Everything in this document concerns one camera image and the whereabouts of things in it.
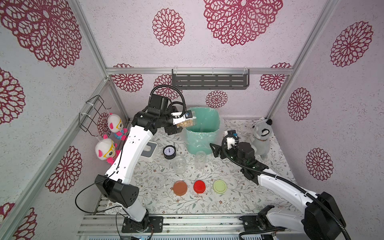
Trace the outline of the red lid peanut jar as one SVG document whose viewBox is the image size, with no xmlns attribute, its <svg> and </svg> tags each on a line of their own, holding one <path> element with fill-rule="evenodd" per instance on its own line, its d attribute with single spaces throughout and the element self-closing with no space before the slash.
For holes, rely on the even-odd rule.
<svg viewBox="0 0 384 240">
<path fill-rule="evenodd" d="M 195 155 L 195 168 L 202 170 L 206 167 L 207 154 L 204 151 L 198 151 Z"/>
</svg>

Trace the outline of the green lid peanut jar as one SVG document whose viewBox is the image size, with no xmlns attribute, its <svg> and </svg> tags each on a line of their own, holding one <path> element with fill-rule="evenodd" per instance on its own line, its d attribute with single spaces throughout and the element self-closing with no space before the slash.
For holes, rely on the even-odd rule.
<svg viewBox="0 0 384 240">
<path fill-rule="evenodd" d="M 197 117 L 195 111 L 188 110 L 185 112 L 184 120 L 177 124 L 178 128 L 188 128 L 197 124 Z"/>
</svg>

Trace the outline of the green jar lid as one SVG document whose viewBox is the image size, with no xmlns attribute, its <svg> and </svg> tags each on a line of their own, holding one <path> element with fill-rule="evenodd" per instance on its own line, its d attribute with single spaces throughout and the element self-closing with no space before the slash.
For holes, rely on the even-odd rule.
<svg viewBox="0 0 384 240">
<path fill-rule="evenodd" d="M 222 195 L 227 191 L 227 184 L 223 180 L 216 180 L 213 183 L 213 190 L 215 193 Z"/>
</svg>

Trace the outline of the glass peanut jar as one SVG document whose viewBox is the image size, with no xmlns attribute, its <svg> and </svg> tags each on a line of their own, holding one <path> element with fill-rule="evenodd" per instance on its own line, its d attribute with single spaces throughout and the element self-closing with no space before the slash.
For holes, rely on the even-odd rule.
<svg viewBox="0 0 384 240">
<path fill-rule="evenodd" d="M 187 160 L 183 156 L 177 156 L 173 159 L 173 169 L 176 174 L 181 175 L 187 170 Z"/>
</svg>

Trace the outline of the red jar lid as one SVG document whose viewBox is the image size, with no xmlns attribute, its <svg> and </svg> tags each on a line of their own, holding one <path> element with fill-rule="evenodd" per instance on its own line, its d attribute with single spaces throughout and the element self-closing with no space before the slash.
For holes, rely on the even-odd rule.
<svg viewBox="0 0 384 240">
<path fill-rule="evenodd" d="M 206 184 L 201 181 L 201 180 L 198 180 L 194 183 L 194 191 L 197 193 L 197 194 L 202 194 L 206 191 Z"/>
</svg>

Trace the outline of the brown jar lid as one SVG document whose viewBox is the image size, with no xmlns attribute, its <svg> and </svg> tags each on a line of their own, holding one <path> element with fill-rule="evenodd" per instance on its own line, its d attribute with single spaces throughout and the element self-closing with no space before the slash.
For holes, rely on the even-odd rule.
<svg viewBox="0 0 384 240">
<path fill-rule="evenodd" d="M 177 181 L 173 186 L 174 194 L 177 196 L 183 196 L 188 191 L 188 186 L 184 181 Z"/>
</svg>

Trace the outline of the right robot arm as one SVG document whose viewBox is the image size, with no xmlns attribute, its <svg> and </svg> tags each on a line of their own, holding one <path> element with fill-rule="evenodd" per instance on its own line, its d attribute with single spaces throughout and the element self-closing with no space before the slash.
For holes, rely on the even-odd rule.
<svg viewBox="0 0 384 240">
<path fill-rule="evenodd" d="M 268 166 L 256 160 L 254 150 L 249 143 L 240 142 L 231 148 L 227 144 L 210 144 L 214 157 L 228 159 L 241 168 L 243 175 L 259 186 L 273 191 L 287 200 L 299 212 L 278 210 L 268 205 L 251 217 L 242 217 L 244 235 L 272 234 L 284 230 L 304 233 L 311 240 L 335 240 L 343 235 L 351 237 L 346 230 L 346 222 L 333 196 L 326 192 L 317 194 L 279 176 Z"/>
</svg>

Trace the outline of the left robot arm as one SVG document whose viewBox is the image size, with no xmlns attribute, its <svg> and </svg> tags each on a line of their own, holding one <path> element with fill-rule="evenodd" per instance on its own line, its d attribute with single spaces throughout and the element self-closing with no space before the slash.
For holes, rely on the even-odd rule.
<svg viewBox="0 0 384 240">
<path fill-rule="evenodd" d="M 130 133 L 114 164 L 104 175 L 98 175 L 95 184 L 104 197 L 118 203 L 130 218 L 138 223 L 144 221 L 148 210 L 138 198 L 139 188 L 130 184 L 134 169 L 147 143 L 163 128 L 171 135 L 181 132 L 178 120 L 187 120 L 184 97 L 181 102 L 168 103 L 169 99 L 160 95 L 150 96 L 148 105 L 135 114 Z"/>
</svg>

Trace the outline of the black alarm clock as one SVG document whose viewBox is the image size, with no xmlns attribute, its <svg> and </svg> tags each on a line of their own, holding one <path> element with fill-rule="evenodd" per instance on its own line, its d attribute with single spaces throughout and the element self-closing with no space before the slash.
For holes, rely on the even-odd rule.
<svg viewBox="0 0 384 240">
<path fill-rule="evenodd" d="M 164 158 L 167 159 L 167 160 L 172 160 L 176 157 L 176 148 L 172 145 L 168 145 L 168 146 L 165 146 L 163 148 L 163 155 L 164 155 Z"/>
</svg>

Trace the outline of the grey husky plush toy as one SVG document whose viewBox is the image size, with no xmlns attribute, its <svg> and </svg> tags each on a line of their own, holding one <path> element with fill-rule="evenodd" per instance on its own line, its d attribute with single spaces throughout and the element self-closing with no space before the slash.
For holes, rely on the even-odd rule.
<svg viewBox="0 0 384 240">
<path fill-rule="evenodd" d="M 263 160 L 268 158 L 268 153 L 271 149 L 270 137 L 273 133 L 272 119 L 261 119 L 253 126 L 253 131 L 250 136 L 251 147 L 255 154 Z"/>
</svg>

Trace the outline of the plush toy blue dotted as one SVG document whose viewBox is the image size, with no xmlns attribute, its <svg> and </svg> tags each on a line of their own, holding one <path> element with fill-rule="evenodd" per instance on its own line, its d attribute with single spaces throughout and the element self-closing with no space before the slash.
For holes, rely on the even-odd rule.
<svg viewBox="0 0 384 240">
<path fill-rule="evenodd" d="M 123 121 L 119 115 L 110 114 L 107 120 L 108 127 L 115 138 L 124 141 L 127 138 L 128 129 L 124 127 Z"/>
</svg>

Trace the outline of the plush toy red striped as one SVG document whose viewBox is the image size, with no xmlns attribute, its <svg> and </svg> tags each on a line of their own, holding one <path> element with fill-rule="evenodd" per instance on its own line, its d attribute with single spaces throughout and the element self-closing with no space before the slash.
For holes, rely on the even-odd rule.
<svg viewBox="0 0 384 240">
<path fill-rule="evenodd" d="M 103 139 L 96 144 L 95 152 L 98 159 L 113 165 L 121 150 L 118 150 L 118 145 L 112 139 L 104 135 Z"/>
</svg>

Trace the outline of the dark grey wall shelf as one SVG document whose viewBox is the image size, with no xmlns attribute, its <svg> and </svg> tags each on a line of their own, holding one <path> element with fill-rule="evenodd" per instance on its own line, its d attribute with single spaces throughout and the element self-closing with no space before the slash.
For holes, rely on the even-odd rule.
<svg viewBox="0 0 384 240">
<path fill-rule="evenodd" d="M 248 69 L 240 73 L 179 73 L 172 69 L 172 86 L 179 90 L 246 90 L 250 85 Z"/>
</svg>

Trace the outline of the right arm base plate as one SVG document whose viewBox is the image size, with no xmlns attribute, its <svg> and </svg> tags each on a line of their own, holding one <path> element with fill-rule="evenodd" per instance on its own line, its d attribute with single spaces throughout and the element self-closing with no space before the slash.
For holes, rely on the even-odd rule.
<svg viewBox="0 0 384 240">
<path fill-rule="evenodd" d="M 265 216 L 259 215 L 245 215 L 239 217 L 239 220 L 243 222 L 243 227 L 246 233 L 250 232 L 273 232 L 284 230 L 283 227 L 273 226 Z"/>
</svg>

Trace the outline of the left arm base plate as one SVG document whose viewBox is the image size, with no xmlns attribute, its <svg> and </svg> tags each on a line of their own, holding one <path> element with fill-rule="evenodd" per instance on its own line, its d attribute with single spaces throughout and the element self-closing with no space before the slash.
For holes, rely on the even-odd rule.
<svg viewBox="0 0 384 240">
<path fill-rule="evenodd" d="M 129 217 L 125 217 L 122 233 L 161 233 L 163 231 L 164 218 L 146 216 L 141 222 L 136 222 Z"/>
</svg>

